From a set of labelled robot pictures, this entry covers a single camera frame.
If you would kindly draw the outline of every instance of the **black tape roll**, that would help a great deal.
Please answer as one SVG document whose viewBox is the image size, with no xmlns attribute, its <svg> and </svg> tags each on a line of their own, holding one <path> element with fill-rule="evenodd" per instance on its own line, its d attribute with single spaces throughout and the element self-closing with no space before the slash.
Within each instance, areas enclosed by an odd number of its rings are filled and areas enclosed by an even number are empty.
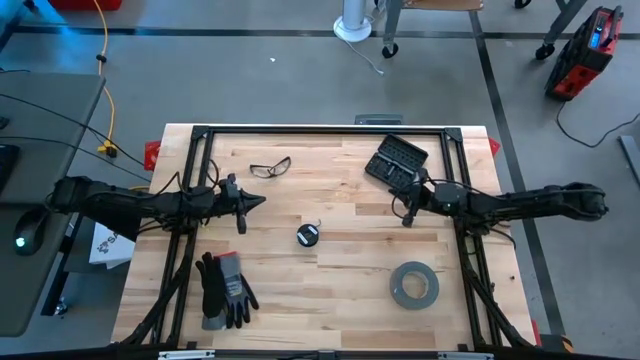
<svg viewBox="0 0 640 360">
<path fill-rule="evenodd" d="M 402 288 L 402 279 L 409 273 L 423 275 L 426 280 L 425 285 L 428 287 L 427 293 L 419 299 L 409 296 Z M 440 285 L 436 273 L 427 265 L 417 261 L 410 261 L 400 265 L 400 267 L 391 274 L 389 285 L 393 299 L 398 305 L 407 310 L 421 310 L 433 305 L 438 298 L 438 293 L 440 293 Z"/>
</svg>

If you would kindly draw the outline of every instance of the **safety glasses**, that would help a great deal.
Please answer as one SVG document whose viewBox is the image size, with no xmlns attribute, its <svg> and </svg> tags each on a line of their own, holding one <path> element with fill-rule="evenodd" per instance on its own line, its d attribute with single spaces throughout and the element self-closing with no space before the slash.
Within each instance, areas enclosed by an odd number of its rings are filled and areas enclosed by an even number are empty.
<svg viewBox="0 0 640 360">
<path fill-rule="evenodd" d="M 287 156 L 274 166 L 249 165 L 249 171 L 259 178 L 270 179 L 286 173 L 289 166 L 291 166 L 291 158 Z"/>
</svg>

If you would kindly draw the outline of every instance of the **black tool case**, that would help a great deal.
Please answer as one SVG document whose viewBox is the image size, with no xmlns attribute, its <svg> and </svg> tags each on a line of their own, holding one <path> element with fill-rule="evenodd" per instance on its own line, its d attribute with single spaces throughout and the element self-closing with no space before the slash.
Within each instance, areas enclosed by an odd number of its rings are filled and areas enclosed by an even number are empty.
<svg viewBox="0 0 640 360">
<path fill-rule="evenodd" d="M 387 135 L 364 171 L 394 189 L 401 190 L 413 181 L 427 160 L 427 152 L 395 135 Z"/>
</svg>

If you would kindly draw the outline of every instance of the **red tool bag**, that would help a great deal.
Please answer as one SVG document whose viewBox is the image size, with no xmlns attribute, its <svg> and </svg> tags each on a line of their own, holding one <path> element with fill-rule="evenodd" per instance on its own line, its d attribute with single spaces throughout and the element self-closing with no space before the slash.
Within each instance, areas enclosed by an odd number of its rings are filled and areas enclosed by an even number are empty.
<svg viewBox="0 0 640 360">
<path fill-rule="evenodd" d="M 56 10 L 98 10 L 93 0 L 49 0 L 49 4 Z M 98 0 L 98 5 L 102 11 L 115 11 L 122 5 L 122 0 Z"/>
</svg>

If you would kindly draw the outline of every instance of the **work glove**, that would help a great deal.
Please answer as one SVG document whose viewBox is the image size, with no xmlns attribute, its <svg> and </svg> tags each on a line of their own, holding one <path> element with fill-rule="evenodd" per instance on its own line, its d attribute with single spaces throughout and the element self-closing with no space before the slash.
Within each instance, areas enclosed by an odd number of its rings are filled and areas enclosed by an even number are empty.
<svg viewBox="0 0 640 360">
<path fill-rule="evenodd" d="M 260 305 L 258 305 L 258 300 L 253 295 L 247 280 L 240 273 L 240 257 L 236 252 L 221 256 L 220 266 L 227 287 L 226 297 L 229 306 L 227 328 L 233 327 L 235 323 L 236 327 L 240 329 L 243 320 L 246 323 L 251 322 L 249 303 L 254 310 L 258 310 Z"/>
<path fill-rule="evenodd" d="M 203 328 L 210 330 L 221 329 L 226 325 L 228 311 L 225 296 L 225 283 L 220 258 L 212 257 L 210 252 L 202 255 L 202 261 L 196 261 L 196 268 L 202 277 L 202 312 L 204 313 Z"/>
</svg>

